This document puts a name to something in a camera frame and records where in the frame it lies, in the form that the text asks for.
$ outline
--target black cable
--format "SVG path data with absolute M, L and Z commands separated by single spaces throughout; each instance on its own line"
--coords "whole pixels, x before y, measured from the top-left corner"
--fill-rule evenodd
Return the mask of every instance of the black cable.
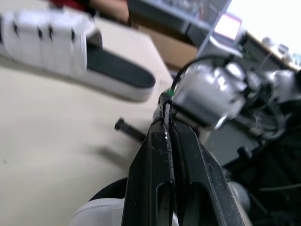
M 200 57 L 198 59 L 195 59 L 193 61 L 190 61 L 188 62 L 183 68 L 181 68 L 179 70 L 179 72 L 177 73 L 176 77 L 174 78 L 174 81 L 173 81 L 173 84 L 171 85 L 171 88 L 170 90 L 174 92 L 175 90 L 175 87 L 176 85 L 178 84 L 181 76 L 183 73 L 185 73 L 185 71 L 194 63 L 197 63 L 197 62 L 200 62 L 200 61 L 204 61 L 204 60 L 215 60 L 215 59 L 219 59 L 219 60 L 223 60 L 224 61 L 224 66 L 226 64 L 228 64 L 230 62 L 230 60 L 226 57 L 223 57 L 223 56 L 216 56 L 216 55 L 208 55 L 208 56 L 204 56 L 204 57 Z M 244 68 L 241 66 L 240 63 L 236 62 L 236 61 L 233 61 L 232 62 L 234 63 L 237 63 L 238 65 L 240 65 L 241 69 L 244 71 L 244 73 L 246 74 Z M 269 100 L 266 100 L 266 98 L 264 97 L 260 97 L 264 103 L 265 103 L 265 106 L 271 111 L 271 113 L 274 115 L 275 117 L 275 120 L 276 120 L 276 123 L 277 123 L 277 129 L 275 131 L 272 131 L 272 132 L 267 132 L 265 131 L 264 134 L 260 135 L 260 139 L 262 140 L 274 140 L 274 139 L 277 139 L 279 137 L 281 137 L 283 135 L 283 133 L 285 132 L 285 118 L 284 118 L 284 115 L 282 114 L 282 112 L 278 109 L 278 107 L 271 101 Z M 236 118 L 234 118 L 234 120 L 236 122 L 238 122 L 239 124 L 247 127 L 249 129 L 249 132 L 252 132 L 251 130 L 252 129 L 262 129 L 262 128 L 259 128 L 257 125 L 256 125 L 256 122 L 252 119 L 249 119 L 243 115 L 238 115 Z
M 266 100 L 266 98 L 262 96 L 260 96 L 260 98 L 266 103 L 266 108 L 270 110 L 275 118 L 277 124 L 277 129 L 275 131 L 267 132 L 264 128 L 258 127 L 255 120 L 247 118 L 241 114 L 235 117 L 233 120 L 240 125 L 247 127 L 249 132 L 252 132 L 252 129 L 256 128 L 263 129 L 264 133 L 259 135 L 259 138 L 262 140 L 275 140 L 281 137 L 285 132 L 285 117 L 273 102 Z
M 173 81 L 173 84 L 171 85 L 171 88 L 170 90 L 171 91 L 174 91 L 175 90 L 175 87 L 176 85 L 178 84 L 180 78 L 181 78 L 181 75 L 188 69 L 189 66 L 191 66 L 192 64 L 196 63 L 196 62 L 199 62 L 199 61 L 203 61 L 203 60 L 209 60 L 209 59 L 220 59 L 220 60 L 223 60 L 225 62 L 225 65 L 230 62 L 230 60 L 226 57 L 223 57 L 223 56 L 216 56 L 216 55 L 208 55 L 208 56 L 204 56 L 204 57 L 200 57 L 198 59 L 195 59 L 193 61 L 190 61 L 188 62 L 186 65 L 184 65 L 184 67 L 182 67 L 179 72 L 177 73 L 176 77 L 174 78 L 174 81 Z

